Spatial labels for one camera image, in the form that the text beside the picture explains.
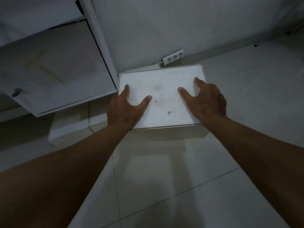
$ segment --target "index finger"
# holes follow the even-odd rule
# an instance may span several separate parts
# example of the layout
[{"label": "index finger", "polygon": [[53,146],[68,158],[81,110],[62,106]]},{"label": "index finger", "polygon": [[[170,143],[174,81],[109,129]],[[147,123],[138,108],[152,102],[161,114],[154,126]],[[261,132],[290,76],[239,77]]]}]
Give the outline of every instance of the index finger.
[{"label": "index finger", "polygon": [[125,97],[126,99],[128,99],[129,98],[129,91],[130,91],[129,85],[126,84],[125,89],[121,92],[120,96]]},{"label": "index finger", "polygon": [[207,83],[205,83],[203,80],[200,80],[198,77],[194,78],[194,82],[200,89],[207,85]]}]

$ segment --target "person's left hand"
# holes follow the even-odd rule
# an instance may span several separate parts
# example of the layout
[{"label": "person's left hand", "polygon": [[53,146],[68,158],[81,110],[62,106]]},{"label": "person's left hand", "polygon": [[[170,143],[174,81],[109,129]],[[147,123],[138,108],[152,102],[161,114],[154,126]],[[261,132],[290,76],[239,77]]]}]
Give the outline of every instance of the person's left hand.
[{"label": "person's left hand", "polygon": [[123,92],[120,95],[113,95],[110,101],[110,105],[107,110],[108,125],[113,125],[116,122],[123,122],[129,124],[130,129],[132,129],[142,117],[152,99],[152,96],[146,96],[137,106],[130,105],[127,101],[128,98],[129,85],[127,84]]}]

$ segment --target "person's left arm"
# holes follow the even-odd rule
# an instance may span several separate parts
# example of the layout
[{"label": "person's left arm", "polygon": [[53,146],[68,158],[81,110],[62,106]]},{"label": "person's left arm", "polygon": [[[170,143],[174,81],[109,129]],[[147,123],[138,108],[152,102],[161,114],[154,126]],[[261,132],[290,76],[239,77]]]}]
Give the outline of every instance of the person's left arm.
[{"label": "person's left arm", "polygon": [[0,173],[0,227],[69,225],[114,149],[148,106],[127,102],[129,87],[114,95],[108,126],[62,150]]}]

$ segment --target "cabinet door handle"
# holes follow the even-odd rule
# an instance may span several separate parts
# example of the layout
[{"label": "cabinet door handle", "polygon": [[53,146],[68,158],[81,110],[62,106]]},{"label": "cabinet door handle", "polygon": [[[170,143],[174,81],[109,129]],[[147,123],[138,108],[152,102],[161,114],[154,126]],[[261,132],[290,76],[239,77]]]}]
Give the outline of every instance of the cabinet door handle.
[{"label": "cabinet door handle", "polygon": [[15,88],[15,92],[12,94],[12,97],[17,97],[21,93],[22,89],[20,88]]}]

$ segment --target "white power strip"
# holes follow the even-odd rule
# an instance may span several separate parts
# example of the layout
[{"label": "white power strip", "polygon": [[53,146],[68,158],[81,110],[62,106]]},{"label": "white power strip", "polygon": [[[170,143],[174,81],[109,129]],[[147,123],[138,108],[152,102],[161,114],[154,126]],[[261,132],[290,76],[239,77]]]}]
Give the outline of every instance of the white power strip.
[{"label": "white power strip", "polygon": [[167,57],[162,58],[162,60],[163,60],[164,65],[167,65],[167,64],[169,64],[169,63],[171,63],[171,62],[173,62],[177,59],[182,58],[183,56],[184,56],[184,50],[181,49],[181,50],[179,50],[179,51],[177,51],[173,54],[170,54]]}]

